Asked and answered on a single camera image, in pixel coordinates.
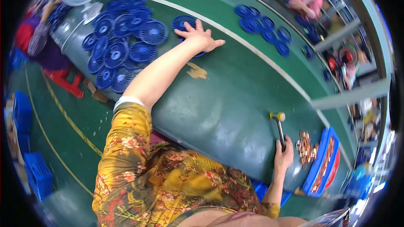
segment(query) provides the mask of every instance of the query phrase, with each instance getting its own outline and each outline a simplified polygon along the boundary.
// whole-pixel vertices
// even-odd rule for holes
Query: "floor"
[[[81,88],[84,96],[77,99],[46,80],[38,65],[25,62],[9,81],[10,93],[19,90],[32,98],[31,151],[42,154],[52,173],[53,194],[43,201],[43,207],[58,226],[97,224],[91,209],[92,192],[114,102],[100,103],[83,85]],[[336,179],[345,179],[346,170],[339,173]],[[311,220],[331,211],[335,199],[292,195],[280,216]]]

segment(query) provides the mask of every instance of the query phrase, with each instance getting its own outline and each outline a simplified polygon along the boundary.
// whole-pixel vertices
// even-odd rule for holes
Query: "white stripe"
[[[288,73],[285,72],[285,70],[283,70],[280,66],[278,66],[273,60],[271,60],[268,56],[266,56],[263,52],[261,52],[259,49],[257,49],[256,47],[254,47],[253,45],[251,45],[250,43],[248,43],[245,39],[241,38],[240,36],[238,36],[237,34],[231,32],[229,29],[223,27],[222,25],[220,25],[219,23],[214,22],[213,20],[200,15],[199,13],[196,13],[194,11],[191,11],[190,9],[187,9],[183,6],[177,5],[175,3],[169,2],[167,0],[151,0],[154,2],[158,2],[161,3],[163,5],[167,5],[170,6],[174,9],[180,10],[182,12],[185,12],[189,15],[192,15],[200,20],[202,20],[203,22],[208,23],[209,25],[219,29],[220,31],[222,31],[223,33],[227,34],[228,36],[230,36],[231,38],[235,39],[236,41],[240,42],[241,44],[243,44],[246,48],[250,49],[253,53],[255,53],[256,55],[258,55],[261,59],[263,59],[266,63],[268,63],[273,69],[275,69],[276,72],[278,72],[283,78],[285,78],[285,80],[292,85],[297,92],[299,92],[299,94],[301,94],[303,96],[304,99],[306,99],[307,102],[311,103],[311,98],[310,96],[303,90],[303,88],[290,76],[288,75]],[[320,111],[317,110],[316,111],[320,120],[323,122],[323,124],[326,126],[326,128],[330,127],[330,123],[328,122],[328,120],[326,119],[326,117],[324,116],[324,114]],[[342,156],[344,157],[347,165],[349,168],[351,168],[351,164],[349,162],[349,159],[346,155],[345,150],[343,149],[342,145],[340,144],[340,152],[342,154]]]

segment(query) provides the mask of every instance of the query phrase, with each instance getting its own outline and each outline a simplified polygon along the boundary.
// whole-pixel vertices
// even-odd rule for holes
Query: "sleeve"
[[[275,219],[279,216],[280,212],[280,204],[278,203],[264,203],[262,202],[261,205],[265,209],[265,215],[269,218]]]
[[[323,5],[323,0],[314,0],[307,5],[310,8],[310,12],[307,14],[307,17],[316,20],[318,18],[318,14],[320,13],[320,9]]]
[[[28,55],[37,56],[42,51],[48,41],[48,31],[48,24],[41,21],[29,41]]]
[[[150,114],[138,103],[117,104],[104,154],[98,164],[93,200],[95,212],[109,200],[106,197],[110,193],[114,197],[123,187],[143,175],[149,159]]]

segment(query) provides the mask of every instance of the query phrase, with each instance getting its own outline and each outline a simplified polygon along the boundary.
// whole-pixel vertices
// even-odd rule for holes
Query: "blue plastic tray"
[[[327,150],[327,147],[328,147],[328,144],[330,141],[330,137],[334,138],[334,148],[333,148],[333,152],[331,154],[331,160],[327,166],[326,173],[323,176],[323,179],[321,180],[319,189],[317,190],[316,193],[313,193],[313,192],[311,192],[311,188],[314,185],[314,181],[316,180],[316,177],[319,175],[321,164],[324,162],[324,158],[325,158],[326,150]],[[308,196],[320,197],[320,195],[323,192],[324,187],[327,183],[327,180],[330,176],[332,167],[334,166],[336,152],[338,151],[338,147],[339,147],[339,138],[336,135],[334,129],[332,127],[330,127],[330,129],[324,129],[323,133],[321,135],[320,144],[318,146],[317,158],[314,160],[313,165],[311,166],[309,175],[307,176],[306,181],[302,187],[302,190]]]
[[[39,200],[52,193],[52,174],[40,153],[25,154],[28,182]]]

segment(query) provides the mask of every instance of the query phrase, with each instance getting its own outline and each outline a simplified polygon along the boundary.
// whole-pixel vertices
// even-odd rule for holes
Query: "workbench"
[[[96,1],[105,4],[109,0]],[[233,11],[237,4],[253,6],[271,18],[277,27],[285,26],[293,38],[290,55],[282,57],[275,46],[259,34],[245,33]],[[154,129],[188,149],[197,150],[267,183],[272,180],[275,140],[279,138],[275,121],[268,117],[269,112],[286,114],[283,132],[293,143],[299,139],[301,130],[310,133],[312,144],[320,141],[324,121],[286,78],[292,78],[310,98],[333,94],[336,85],[324,81],[320,60],[309,61],[304,56],[301,48],[307,43],[279,16],[256,0],[147,0],[146,6],[153,10],[152,18],[169,28],[168,39],[157,46],[158,55],[178,44],[178,37],[171,28],[172,20],[179,15],[193,15],[192,12],[209,20],[206,23],[202,19],[203,25],[212,30],[214,39],[226,40],[224,46],[190,61],[208,73],[207,79],[191,78],[187,74],[189,66],[180,71],[153,107]],[[81,48],[83,39],[94,31],[94,27],[83,24],[81,9],[73,8],[52,37],[85,77],[95,83],[96,75],[89,73],[86,66],[90,53]],[[270,66],[262,55],[277,66]],[[121,96],[110,88],[104,93],[114,101]],[[347,109],[323,113],[338,134],[348,161],[353,163],[356,153],[353,144],[356,142],[346,122]],[[340,191],[349,168],[341,158],[336,179],[327,190],[330,194]],[[310,166],[302,170],[299,153],[295,151],[284,188],[294,191],[301,187],[309,170]]]

